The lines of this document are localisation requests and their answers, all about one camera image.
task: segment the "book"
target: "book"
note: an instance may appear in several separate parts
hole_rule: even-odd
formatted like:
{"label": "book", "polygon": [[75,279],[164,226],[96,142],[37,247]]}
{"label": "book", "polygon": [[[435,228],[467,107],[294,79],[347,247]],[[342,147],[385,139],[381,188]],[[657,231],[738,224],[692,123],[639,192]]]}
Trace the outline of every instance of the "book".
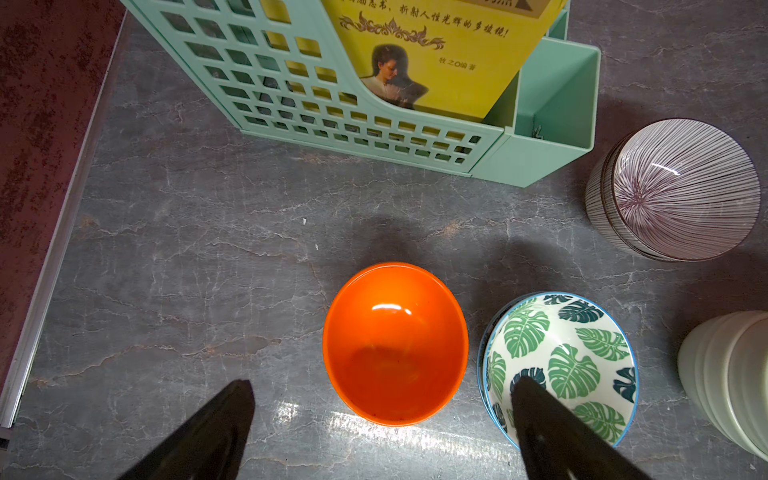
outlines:
{"label": "book", "polygon": [[481,121],[567,0],[323,0],[362,83],[403,108]]}

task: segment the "bowl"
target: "bowl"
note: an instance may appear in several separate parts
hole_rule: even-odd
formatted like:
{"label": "bowl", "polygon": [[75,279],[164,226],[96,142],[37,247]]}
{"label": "bowl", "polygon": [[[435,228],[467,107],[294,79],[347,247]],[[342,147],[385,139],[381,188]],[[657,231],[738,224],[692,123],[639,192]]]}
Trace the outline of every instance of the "bowl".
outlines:
{"label": "bowl", "polygon": [[464,315],[443,282],[407,263],[350,279],[323,327],[323,361],[339,397],[380,425],[421,422],[445,406],[467,368]]}
{"label": "bowl", "polygon": [[768,452],[768,312],[733,347],[728,392],[739,425],[762,452]]}
{"label": "bowl", "polygon": [[768,461],[768,455],[755,445],[736,418],[728,386],[728,369],[734,346],[744,332],[765,318],[763,312],[739,312],[720,323],[701,359],[699,391],[703,392],[704,401],[713,414],[711,418],[717,420],[721,432],[743,449]]}
{"label": "bowl", "polygon": [[718,257],[747,236],[760,210],[749,156],[700,121],[650,124],[619,142],[595,170],[587,188],[593,225],[614,245],[655,260]]}
{"label": "bowl", "polygon": [[605,310],[573,293],[534,293],[507,310],[488,338],[484,402],[492,421],[518,446],[511,391],[530,376],[618,445],[637,408],[635,366],[627,337]]}
{"label": "bowl", "polygon": [[485,407],[485,411],[488,412],[489,415],[493,415],[493,411],[491,410],[491,404],[488,403],[488,396],[487,392],[483,388],[483,370],[482,370],[482,364],[483,359],[485,358],[485,348],[488,346],[488,340],[491,338],[491,334],[493,333],[493,329],[496,328],[498,323],[502,320],[502,317],[505,313],[509,311],[515,304],[530,295],[524,295],[519,296],[518,298],[512,300],[511,302],[504,305],[501,309],[499,309],[498,312],[491,318],[490,323],[488,323],[488,326],[485,327],[485,331],[482,334],[482,337],[480,337],[480,347],[478,348],[478,358],[477,358],[477,377],[478,377],[478,390],[480,391],[480,398],[482,399],[483,406]]}
{"label": "bowl", "polygon": [[703,375],[701,369],[703,365],[702,358],[704,352],[707,351],[707,346],[710,344],[712,336],[717,331],[717,327],[733,315],[733,313],[729,313],[728,315],[718,316],[698,325],[685,337],[677,354],[677,373],[680,376],[680,383],[683,384],[685,393],[694,405],[698,407],[699,411],[721,432],[723,428],[714,419],[704,393],[699,391],[699,385],[702,381],[698,378]]}

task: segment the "orange bowl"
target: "orange bowl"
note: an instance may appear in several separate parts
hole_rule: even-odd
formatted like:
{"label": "orange bowl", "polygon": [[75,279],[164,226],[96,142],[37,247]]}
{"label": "orange bowl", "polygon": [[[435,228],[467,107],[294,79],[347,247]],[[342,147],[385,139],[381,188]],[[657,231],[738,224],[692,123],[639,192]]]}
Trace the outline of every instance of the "orange bowl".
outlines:
{"label": "orange bowl", "polygon": [[407,263],[357,273],[336,295],[323,328],[333,388],[381,425],[421,422],[444,407],[467,368],[462,309],[448,287]]}

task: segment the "plastic basket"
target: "plastic basket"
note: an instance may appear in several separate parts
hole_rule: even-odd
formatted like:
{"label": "plastic basket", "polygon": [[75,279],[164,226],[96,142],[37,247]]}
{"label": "plastic basket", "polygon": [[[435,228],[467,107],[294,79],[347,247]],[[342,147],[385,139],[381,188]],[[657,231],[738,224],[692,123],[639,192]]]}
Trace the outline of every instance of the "plastic basket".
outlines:
{"label": "plastic basket", "polygon": [[246,134],[520,187],[594,144],[600,51],[564,40],[567,9],[480,124],[368,91],[319,0],[284,0],[290,23],[259,0],[122,2]]}

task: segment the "woman portrait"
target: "woman portrait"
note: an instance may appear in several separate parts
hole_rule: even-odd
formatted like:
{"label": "woman portrait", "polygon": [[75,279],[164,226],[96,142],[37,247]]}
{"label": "woman portrait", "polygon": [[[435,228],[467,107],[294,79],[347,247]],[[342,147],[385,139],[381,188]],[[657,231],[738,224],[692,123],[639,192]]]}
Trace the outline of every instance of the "woman portrait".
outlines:
{"label": "woman portrait", "polygon": [[429,89],[408,76],[408,54],[398,45],[377,45],[371,55],[373,75],[361,78],[377,97],[399,107],[413,109],[413,103]]}

